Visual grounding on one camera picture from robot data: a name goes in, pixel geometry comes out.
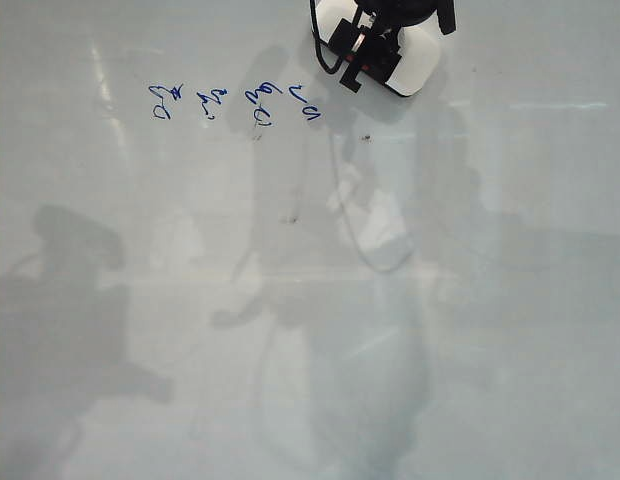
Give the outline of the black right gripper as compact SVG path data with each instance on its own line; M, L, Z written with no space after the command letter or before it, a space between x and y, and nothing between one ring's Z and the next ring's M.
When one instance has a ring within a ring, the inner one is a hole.
M425 81L439 61L439 44L421 25L437 17L443 35L456 31L454 0L330 1L328 49L344 70L339 83L353 93L361 73L375 81Z

